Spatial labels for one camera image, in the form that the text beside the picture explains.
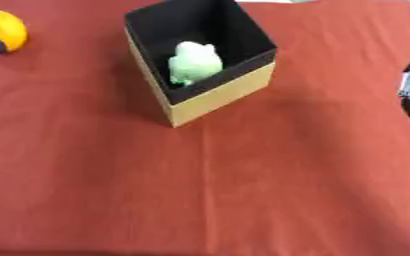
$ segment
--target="orange object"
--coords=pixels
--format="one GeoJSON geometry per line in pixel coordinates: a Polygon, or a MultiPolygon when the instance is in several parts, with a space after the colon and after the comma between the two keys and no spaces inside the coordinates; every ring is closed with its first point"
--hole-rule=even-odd
{"type": "Polygon", "coordinates": [[[12,52],[23,46],[27,31],[16,16],[0,11],[0,52],[12,52]]]}

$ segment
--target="green toy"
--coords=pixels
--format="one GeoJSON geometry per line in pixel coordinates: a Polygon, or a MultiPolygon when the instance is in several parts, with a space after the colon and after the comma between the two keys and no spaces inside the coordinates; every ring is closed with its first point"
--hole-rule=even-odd
{"type": "Polygon", "coordinates": [[[169,59],[171,83],[192,85],[213,76],[223,69],[223,63],[211,44],[182,42],[177,45],[176,56],[169,59]]]}

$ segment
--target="box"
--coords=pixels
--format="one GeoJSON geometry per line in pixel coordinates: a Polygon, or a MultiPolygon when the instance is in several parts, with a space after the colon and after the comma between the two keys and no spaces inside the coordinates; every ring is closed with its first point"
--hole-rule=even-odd
{"type": "Polygon", "coordinates": [[[167,0],[125,16],[126,34],[157,100],[176,127],[268,85],[276,46],[233,0],[167,0]],[[213,44],[224,70],[188,87],[170,83],[182,41],[213,44]]]}

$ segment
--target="red tablecloth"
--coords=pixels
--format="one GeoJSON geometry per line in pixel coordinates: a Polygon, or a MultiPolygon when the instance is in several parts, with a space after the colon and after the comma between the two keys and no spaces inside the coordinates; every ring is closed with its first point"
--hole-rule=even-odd
{"type": "Polygon", "coordinates": [[[154,1],[0,0],[0,252],[410,256],[410,3],[243,4],[271,86],[171,129],[123,28],[154,1]]]}

